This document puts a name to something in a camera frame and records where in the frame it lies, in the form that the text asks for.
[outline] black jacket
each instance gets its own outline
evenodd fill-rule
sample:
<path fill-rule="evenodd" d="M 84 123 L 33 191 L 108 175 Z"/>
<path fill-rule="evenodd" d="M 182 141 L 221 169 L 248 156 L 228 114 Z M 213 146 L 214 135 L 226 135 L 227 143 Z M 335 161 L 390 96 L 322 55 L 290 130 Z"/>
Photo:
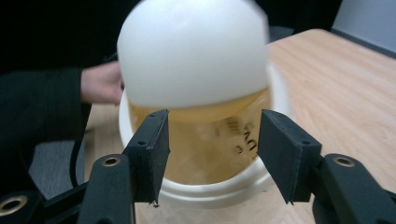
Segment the black jacket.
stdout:
<path fill-rule="evenodd" d="M 116 52 L 136 2 L 0 2 L 0 196 L 29 189 L 19 184 L 21 150 L 82 137 L 81 71 Z"/>

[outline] yellow liquid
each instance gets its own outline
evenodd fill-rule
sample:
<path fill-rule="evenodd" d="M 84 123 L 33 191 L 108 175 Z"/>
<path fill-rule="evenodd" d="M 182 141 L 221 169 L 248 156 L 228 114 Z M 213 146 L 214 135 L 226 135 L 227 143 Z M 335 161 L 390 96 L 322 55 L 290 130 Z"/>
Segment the yellow liquid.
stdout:
<path fill-rule="evenodd" d="M 170 149 L 165 177 L 204 185 L 230 179 L 257 156 L 261 111 L 270 106 L 269 89 L 229 102 L 169 112 Z M 129 104 L 133 130 L 164 108 Z"/>

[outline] table surface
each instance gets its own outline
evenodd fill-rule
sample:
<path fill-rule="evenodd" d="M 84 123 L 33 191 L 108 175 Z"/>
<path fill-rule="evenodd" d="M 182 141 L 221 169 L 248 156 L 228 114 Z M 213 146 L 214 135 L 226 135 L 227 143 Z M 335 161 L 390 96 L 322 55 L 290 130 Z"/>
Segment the table surface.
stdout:
<path fill-rule="evenodd" d="M 288 86 L 292 119 L 319 140 L 322 155 L 357 159 L 395 192 L 396 61 L 321 30 L 278 40 L 268 50 Z M 86 177 L 95 160 L 123 151 L 118 113 L 114 105 L 92 107 Z M 279 194 L 276 187 L 269 193 Z M 311 206 L 280 206 L 271 223 L 314 223 Z"/>

